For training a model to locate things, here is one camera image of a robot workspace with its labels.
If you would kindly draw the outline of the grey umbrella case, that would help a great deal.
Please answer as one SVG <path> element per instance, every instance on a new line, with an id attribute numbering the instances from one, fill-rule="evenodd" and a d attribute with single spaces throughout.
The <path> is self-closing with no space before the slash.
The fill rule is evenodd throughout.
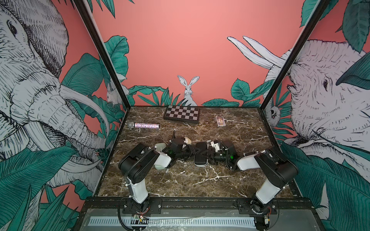
<path id="1" fill-rule="evenodd" d="M 169 157 L 167 154 L 162 152 L 166 147 L 167 147 L 166 143 L 157 143 L 154 146 L 156 151 L 160 154 L 156 162 L 154 163 L 154 167 L 157 170 L 162 170 L 162 169 L 167 168 L 172 160 L 171 157 Z"/>
<path id="2" fill-rule="evenodd" d="M 206 167 L 208 165 L 208 146 L 206 142 L 196 144 L 194 164 L 198 167 Z"/>

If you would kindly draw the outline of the white umbrella case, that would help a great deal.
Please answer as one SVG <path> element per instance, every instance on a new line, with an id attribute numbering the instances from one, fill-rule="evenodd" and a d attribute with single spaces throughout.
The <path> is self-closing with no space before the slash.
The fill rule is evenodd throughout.
<path id="1" fill-rule="evenodd" d="M 188 137 L 185 137 L 185 138 L 184 138 L 184 142 L 185 142 L 186 144 L 189 144 L 189 145 L 191 145 L 191 144 L 192 144 L 192 141 L 191 141 Z"/>

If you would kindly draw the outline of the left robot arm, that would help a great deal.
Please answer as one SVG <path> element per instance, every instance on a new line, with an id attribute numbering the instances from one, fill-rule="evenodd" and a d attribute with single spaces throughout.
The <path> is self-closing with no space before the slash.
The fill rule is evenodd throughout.
<path id="1" fill-rule="evenodd" d="M 154 147 L 139 143 L 118 164 L 130 192 L 125 205 L 136 214 L 148 212 L 150 202 L 145 178 L 150 170 L 171 168 L 178 159 L 189 160 L 196 152 L 196 147 L 186 137 L 174 138 L 168 144 L 157 143 Z"/>

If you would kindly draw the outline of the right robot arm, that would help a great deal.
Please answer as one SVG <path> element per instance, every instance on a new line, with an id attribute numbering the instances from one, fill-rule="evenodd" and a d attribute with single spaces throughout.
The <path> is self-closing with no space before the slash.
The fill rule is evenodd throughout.
<path id="1" fill-rule="evenodd" d="M 206 163 L 222 163 L 233 172 L 261 169 L 265 182 L 252 196 L 250 207 L 253 213 L 265 215 L 271 211 L 271 201 L 298 175 L 298 168 L 282 153 L 279 147 L 261 152 L 239 155 L 231 141 L 207 141 Z"/>

